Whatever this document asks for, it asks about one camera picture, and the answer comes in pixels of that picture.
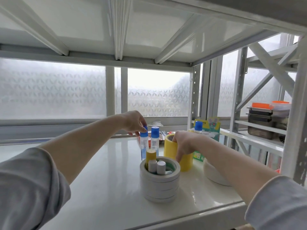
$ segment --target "orange lid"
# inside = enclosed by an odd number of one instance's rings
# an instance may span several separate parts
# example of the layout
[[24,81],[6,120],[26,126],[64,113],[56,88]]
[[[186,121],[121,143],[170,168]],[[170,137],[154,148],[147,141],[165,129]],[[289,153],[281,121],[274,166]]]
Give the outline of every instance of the orange lid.
[[251,106],[254,108],[272,109],[272,106],[269,103],[264,102],[253,102]]
[[272,101],[272,103],[290,104],[289,102],[285,101]]

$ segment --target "person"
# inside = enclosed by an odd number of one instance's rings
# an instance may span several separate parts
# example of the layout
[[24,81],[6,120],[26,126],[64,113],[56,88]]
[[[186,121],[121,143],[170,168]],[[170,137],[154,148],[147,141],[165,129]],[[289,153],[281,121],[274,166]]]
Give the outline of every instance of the person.
[[[0,163],[0,228],[39,229],[70,199],[69,185],[118,130],[146,132],[137,111],[109,116]],[[205,135],[178,131],[177,160],[199,151],[232,184],[256,229],[307,229],[307,190]]]

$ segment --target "blue cap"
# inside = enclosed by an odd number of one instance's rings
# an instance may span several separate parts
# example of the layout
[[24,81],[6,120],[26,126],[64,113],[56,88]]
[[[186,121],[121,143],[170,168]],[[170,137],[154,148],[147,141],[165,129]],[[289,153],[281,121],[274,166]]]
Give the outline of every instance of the blue cap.
[[202,131],[203,130],[203,122],[202,121],[196,121],[194,129],[196,131]]
[[148,131],[146,131],[145,133],[140,132],[140,137],[148,137]]
[[159,127],[151,127],[151,138],[159,138]]

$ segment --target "rolled-up sleeve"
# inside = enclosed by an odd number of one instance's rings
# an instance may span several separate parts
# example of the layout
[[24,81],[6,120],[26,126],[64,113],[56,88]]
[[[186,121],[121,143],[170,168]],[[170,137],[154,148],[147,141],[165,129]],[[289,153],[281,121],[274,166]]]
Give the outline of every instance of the rolled-up sleeve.
[[245,219],[256,230],[306,230],[307,190],[286,176],[272,178],[249,204]]
[[65,177],[40,148],[0,163],[0,229],[39,229],[70,196]]

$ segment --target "liquid glue bottle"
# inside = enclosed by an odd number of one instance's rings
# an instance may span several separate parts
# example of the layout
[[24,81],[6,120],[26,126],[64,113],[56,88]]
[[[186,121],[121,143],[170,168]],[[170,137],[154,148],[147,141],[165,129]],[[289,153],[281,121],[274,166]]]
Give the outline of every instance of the liquid glue bottle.
[[203,122],[202,121],[195,122],[194,132],[198,134],[201,134],[203,132]]
[[149,149],[148,145],[148,131],[146,133],[140,132],[140,147],[141,147],[141,158],[144,160],[146,158],[146,151]]
[[155,150],[159,156],[159,127],[151,127],[151,144],[150,148]]

